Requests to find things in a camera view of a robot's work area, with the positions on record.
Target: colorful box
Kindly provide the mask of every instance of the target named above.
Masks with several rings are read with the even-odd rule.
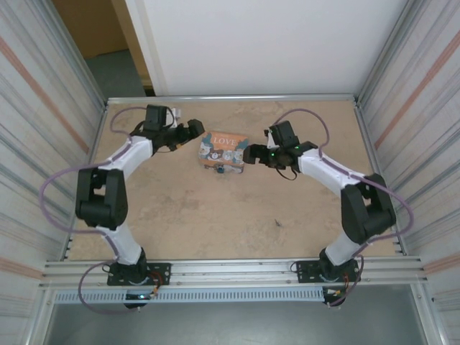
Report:
[[[249,140],[244,135],[207,132],[201,140],[198,158],[206,169],[215,169],[219,173],[242,173],[243,151],[248,144]]]

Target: gray floor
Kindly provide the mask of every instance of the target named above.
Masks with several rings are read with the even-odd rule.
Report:
[[[129,50],[92,57],[86,64],[106,98],[145,97]]]
[[[57,305],[46,344],[421,345],[426,341],[409,287],[382,286],[358,287],[341,310],[328,310],[322,303],[196,303],[147,305],[141,313],[101,316],[82,305]]]

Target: beige work surface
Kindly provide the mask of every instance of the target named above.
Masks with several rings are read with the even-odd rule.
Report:
[[[112,134],[109,120],[130,104],[111,105],[96,161],[118,149],[125,138]],[[265,144],[264,129],[285,111],[308,108],[319,113],[331,132],[325,153],[363,173],[371,169],[349,101],[169,103],[182,121],[200,119],[206,130],[246,134]],[[129,111],[115,123],[130,132],[144,111]],[[324,141],[321,124],[310,115],[289,115],[301,141]],[[198,163],[200,140],[178,151],[157,154],[126,182],[128,222],[149,259],[246,259],[316,257],[341,232],[340,200],[313,178],[282,179],[264,165],[245,165],[242,174],[220,175]],[[366,255],[394,255],[381,241]],[[69,259],[111,258],[99,236],[74,237]]]

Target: cable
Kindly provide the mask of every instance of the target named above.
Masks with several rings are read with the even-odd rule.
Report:
[[[296,111],[303,111],[305,113],[309,113],[309,114],[313,115],[323,125],[324,132],[326,133],[326,141],[323,144],[321,144],[319,146],[319,148],[318,148],[318,155],[319,155],[320,159],[323,160],[323,162],[325,162],[329,167],[332,167],[333,169],[335,169],[339,173],[342,173],[342,174],[344,174],[344,175],[346,175],[346,176],[348,176],[350,178],[358,180],[358,181],[360,181],[362,183],[365,183],[367,185],[371,185],[372,187],[380,189],[381,191],[385,192],[389,196],[392,196],[393,198],[395,198],[396,200],[398,200],[400,202],[400,204],[407,210],[408,215],[409,215],[409,222],[408,222],[408,224],[406,225],[406,227],[403,230],[395,231],[394,233],[388,234],[388,235],[374,236],[374,237],[370,238],[369,240],[367,240],[363,245],[360,246],[360,248],[358,248],[358,250],[355,251],[355,253],[353,253],[353,255],[351,256],[352,258],[355,258],[355,257],[361,258],[361,268],[359,270],[359,274],[357,275],[356,280],[353,283],[353,285],[345,292],[345,294],[341,298],[336,300],[335,302],[329,304],[330,306],[334,306],[334,305],[340,303],[341,301],[343,301],[353,291],[353,289],[356,287],[359,279],[361,278],[362,270],[364,269],[364,257],[361,255],[362,251],[365,250],[371,243],[374,243],[376,241],[381,241],[381,240],[384,240],[384,239],[390,239],[392,237],[398,237],[398,236],[401,236],[401,235],[407,233],[412,228],[412,226],[414,224],[414,213],[413,213],[412,208],[407,203],[407,201],[404,200],[401,196],[399,196],[395,192],[393,192],[392,190],[390,190],[389,188],[386,188],[383,185],[379,185],[378,183],[375,183],[374,181],[368,180],[368,179],[363,178],[361,176],[358,176],[358,175],[355,175],[355,174],[349,174],[346,170],[344,170],[341,167],[333,164],[331,161],[329,161],[325,157],[323,157],[323,148],[329,143],[331,135],[329,134],[329,128],[328,128],[327,124],[325,123],[325,121],[323,120],[323,118],[321,118],[321,116],[319,116],[314,111],[311,111],[309,109],[303,109],[303,108],[291,109],[289,111],[286,111],[283,115],[281,115],[273,124],[277,124],[282,119],[284,119],[287,115],[289,115],[289,114],[291,114],[293,112],[296,112]]]
[[[341,301],[343,301],[345,298],[347,298],[350,295],[350,293],[354,290],[354,288],[358,285],[358,282],[361,279],[362,271],[364,270],[364,257],[362,255],[360,255],[360,254],[358,254],[356,257],[361,259],[361,267],[359,268],[359,272],[356,275],[356,279],[353,282],[353,285],[338,300],[335,300],[332,303],[328,303],[328,306],[334,307],[335,305],[338,305]]]
[[[348,289],[348,285],[350,284],[350,278],[348,276],[348,273],[345,273],[344,275],[344,282],[345,282],[345,290]]]
[[[105,264],[104,266],[102,266],[101,270],[102,270],[102,272],[110,273],[110,266],[108,266],[107,264]]]
[[[158,280],[158,285],[157,288],[159,288],[161,285],[163,285],[163,278],[161,277],[161,274],[159,272],[152,271],[150,272],[150,277],[155,281],[155,276],[157,277]]]
[[[289,267],[289,270],[292,272],[292,273],[299,273],[299,271],[293,271],[293,266],[297,264],[297,261],[294,261],[291,266]]]
[[[145,121],[140,121],[140,123],[138,123],[135,128],[133,129],[133,131],[131,133],[135,133],[137,131],[139,131],[141,129],[142,126],[144,126],[144,122]]]
[[[56,221],[54,219],[53,215],[48,211],[48,209],[47,209],[47,207],[45,205],[45,189],[54,180],[56,180],[57,178],[60,178],[64,174],[78,172],[79,170],[82,170],[82,169],[91,169],[91,168],[96,168],[96,167],[100,167],[100,166],[103,166],[103,165],[108,165],[108,164],[111,164],[113,161],[119,159],[122,155],[124,155],[132,146],[132,138],[131,138],[131,135],[128,132],[120,130],[120,129],[114,129],[114,122],[115,122],[115,119],[118,118],[118,116],[123,114],[125,111],[129,111],[129,110],[147,110],[147,108],[145,108],[143,106],[130,106],[129,108],[125,108],[125,109],[122,109],[121,111],[118,111],[114,115],[114,117],[112,117],[112,119],[110,121],[110,130],[111,130],[111,132],[115,133],[115,134],[123,134],[123,135],[126,136],[126,138],[128,140],[128,145],[126,145],[126,147],[122,151],[120,151],[119,153],[114,155],[111,158],[111,160],[106,160],[106,161],[101,162],[101,163],[95,163],[95,164],[89,164],[89,165],[80,165],[80,166],[77,166],[77,167],[69,167],[67,169],[61,170],[61,171],[51,175],[40,186],[39,197],[38,197],[39,204],[40,204],[40,209],[42,210],[43,216],[47,219],[47,221],[51,225],[53,225],[54,227],[58,228],[59,230],[67,232],[68,234],[98,234],[98,235],[104,236],[106,241],[109,243],[110,247],[113,249],[115,259],[100,262],[98,264],[94,264],[94,265],[90,266],[83,273],[83,275],[81,276],[80,282],[78,283],[78,298],[80,299],[81,303],[85,307],[87,307],[89,310],[93,311],[94,313],[99,313],[99,314],[104,314],[104,315],[124,314],[124,313],[131,313],[133,311],[136,311],[136,309],[115,311],[115,310],[101,310],[101,309],[93,308],[92,306],[87,304],[86,301],[84,301],[83,295],[82,295],[82,292],[81,292],[81,288],[83,286],[83,280],[85,279],[86,275],[88,275],[88,273],[91,270],[94,270],[95,268],[97,268],[99,266],[111,265],[114,262],[116,262],[118,260],[118,258],[119,258],[119,251],[116,248],[115,243],[111,240],[111,238],[106,236],[106,234],[102,230],[98,230],[98,229],[77,230],[77,229],[73,229],[72,226],[66,226],[66,225],[60,223],[59,221]]]
[[[175,117],[174,117],[174,114],[173,114],[173,110],[169,106],[167,106],[166,108],[167,108],[167,110],[170,111],[170,114],[171,114],[171,117],[172,117],[171,124],[168,124],[167,126],[165,126],[166,129],[169,129],[174,124]]]
[[[294,173],[294,178],[289,178],[289,177],[283,175],[277,167],[276,167],[275,169],[276,169],[276,172],[277,172],[278,174],[280,174],[282,178],[285,178],[285,179],[288,180],[288,181],[294,181],[294,180],[297,178],[297,173],[296,173],[296,172],[294,171],[294,169],[292,169],[292,168],[291,168],[291,170],[292,170],[292,172]]]

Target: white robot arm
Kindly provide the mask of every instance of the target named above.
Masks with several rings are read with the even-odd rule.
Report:
[[[178,125],[179,117],[176,109],[149,105],[145,121],[138,124],[131,139],[107,159],[109,164],[78,172],[75,214],[89,226],[105,233],[115,244],[118,258],[115,267],[111,267],[119,273],[115,280],[138,284],[147,274],[145,253],[134,240],[126,220],[125,181],[159,148],[168,147],[174,151],[204,133],[200,121],[190,120],[188,127],[184,127]],[[103,194],[96,193],[102,188],[105,188]]]
[[[396,222],[388,194],[355,177],[366,178],[383,186],[385,182],[378,174],[365,176],[337,163],[311,142],[299,143],[288,121],[271,126],[265,134],[267,145],[253,144],[245,149],[246,163],[254,164],[258,158],[259,163],[279,173],[290,167],[295,176],[297,173],[310,176],[341,199],[344,232],[319,255],[321,274],[327,280],[334,280],[349,268],[354,253],[361,245]]]

